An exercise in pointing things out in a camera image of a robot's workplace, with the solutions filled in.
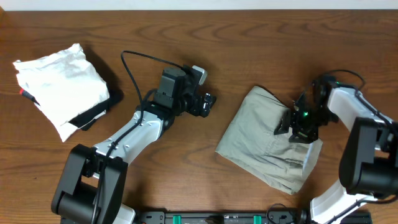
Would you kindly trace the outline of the khaki shorts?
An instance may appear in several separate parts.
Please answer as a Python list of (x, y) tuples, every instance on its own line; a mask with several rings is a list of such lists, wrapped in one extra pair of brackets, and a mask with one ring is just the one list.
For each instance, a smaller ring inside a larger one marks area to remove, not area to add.
[(216, 152), (270, 187), (293, 195), (314, 169), (323, 141), (289, 142), (291, 130), (275, 135), (275, 128), (288, 110), (272, 93), (254, 86), (243, 99)]

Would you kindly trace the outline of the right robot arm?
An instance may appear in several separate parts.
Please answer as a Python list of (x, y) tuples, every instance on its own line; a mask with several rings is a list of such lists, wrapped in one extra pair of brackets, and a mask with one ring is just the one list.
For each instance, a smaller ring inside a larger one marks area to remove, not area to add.
[(397, 201), (397, 121), (373, 107), (353, 84), (331, 71), (314, 79), (313, 106), (302, 92), (284, 113), (275, 135), (291, 132), (291, 143), (313, 143), (318, 129), (341, 121), (349, 131), (339, 166), (339, 179), (306, 210), (288, 209), (292, 223), (372, 223), (366, 204)]

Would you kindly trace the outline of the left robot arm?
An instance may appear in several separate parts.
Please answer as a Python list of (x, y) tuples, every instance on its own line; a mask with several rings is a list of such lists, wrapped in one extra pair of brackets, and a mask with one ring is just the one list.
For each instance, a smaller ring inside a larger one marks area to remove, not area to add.
[(126, 125), (93, 147), (78, 144), (70, 151), (51, 203), (62, 223), (133, 223), (134, 209), (122, 203), (129, 165), (176, 116), (209, 115), (216, 97), (198, 94), (206, 78), (197, 66), (165, 68), (159, 87), (146, 94)]

